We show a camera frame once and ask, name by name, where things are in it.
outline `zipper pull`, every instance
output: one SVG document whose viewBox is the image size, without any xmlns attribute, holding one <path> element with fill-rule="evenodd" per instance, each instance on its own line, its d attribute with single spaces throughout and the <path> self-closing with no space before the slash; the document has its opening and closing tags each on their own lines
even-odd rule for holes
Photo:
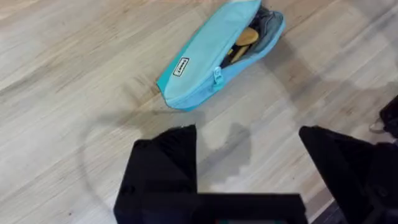
<svg viewBox="0 0 398 224">
<path fill-rule="evenodd" d="M 214 85 L 213 89 L 215 91 L 218 91 L 224 87 L 224 77 L 223 74 L 221 74 L 221 67 L 216 67 L 213 71 L 213 76 L 214 76 Z"/>
</svg>

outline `hardwood floor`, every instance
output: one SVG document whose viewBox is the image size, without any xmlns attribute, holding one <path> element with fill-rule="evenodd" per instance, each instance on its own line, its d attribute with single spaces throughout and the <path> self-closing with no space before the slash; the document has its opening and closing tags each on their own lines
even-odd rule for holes
<svg viewBox="0 0 398 224">
<path fill-rule="evenodd" d="M 197 110 L 155 85 L 222 1 L 1 0 L 0 222 L 116 223 L 132 144 L 198 126 L 201 192 L 299 192 L 313 220 L 331 195 L 297 131 L 376 141 L 398 94 L 398 1 L 270 0 L 275 49 Z"/>
</svg>

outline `white label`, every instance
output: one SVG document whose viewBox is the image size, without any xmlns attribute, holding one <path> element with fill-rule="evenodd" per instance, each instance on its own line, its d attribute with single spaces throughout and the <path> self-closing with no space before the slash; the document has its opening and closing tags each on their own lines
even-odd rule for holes
<svg viewBox="0 0 398 224">
<path fill-rule="evenodd" d="M 173 75 L 180 77 L 188 65 L 189 58 L 181 58 L 174 69 Z"/>
</svg>

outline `teal fabric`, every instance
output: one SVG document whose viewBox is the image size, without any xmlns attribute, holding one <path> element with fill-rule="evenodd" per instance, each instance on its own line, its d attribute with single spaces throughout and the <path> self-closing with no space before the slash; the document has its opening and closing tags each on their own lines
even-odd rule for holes
<svg viewBox="0 0 398 224">
<path fill-rule="evenodd" d="M 221 61 L 250 24 L 260 3 L 260 0 L 227 2 L 201 27 L 157 82 L 167 105 L 187 111 L 195 109 L 275 46 L 285 27 L 279 12 L 273 12 L 274 17 L 266 24 L 267 33 L 259 40 L 257 49 L 220 70 Z"/>
</svg>

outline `black object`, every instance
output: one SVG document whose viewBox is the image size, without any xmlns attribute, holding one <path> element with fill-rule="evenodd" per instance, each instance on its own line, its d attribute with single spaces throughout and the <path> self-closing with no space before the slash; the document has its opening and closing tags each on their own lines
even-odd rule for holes
<svg viewBox="0 0 398 224">
<path fill-rule="evenodd" d="M 114 206 L 119 224 L 307 223 L 298 194 L 198 194 L 196 140 L 192 125 L 135 142 Z"/>
<path fill-rule="evenodd" d="M 320 127 L 299 135 L 348 223 L 398 223 L 398 147 Z"/>
<path fill-rule="evenodd" d="M 398 138 L 398 96 L 396 96 L 379 113 L 384 130 Z"/>
</svg>

